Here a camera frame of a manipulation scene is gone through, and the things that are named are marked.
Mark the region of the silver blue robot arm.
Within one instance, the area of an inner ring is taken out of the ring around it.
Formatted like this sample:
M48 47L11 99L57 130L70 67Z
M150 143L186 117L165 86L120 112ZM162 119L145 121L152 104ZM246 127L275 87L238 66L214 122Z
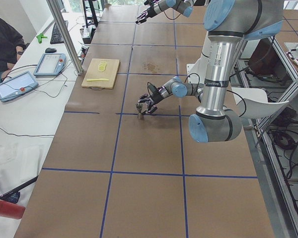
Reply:
M148 18L153 18L169 8L172 8L185 17L189 17L193 11L195 2L195 0L147 0L144 5L148 5L149 7L137 16L135 23L142 24Z
M197 83L184 83L173 77L160 87L148 84L148 93L139 98L152 114L157 104L174 95L195 96L200 104L189 117L191 137L202 143L235 139L241 132L239 115L224 106L234 54L241 40L275 36L283 24L281 0L211 0L205 1L204 28L210 40L205 76Z

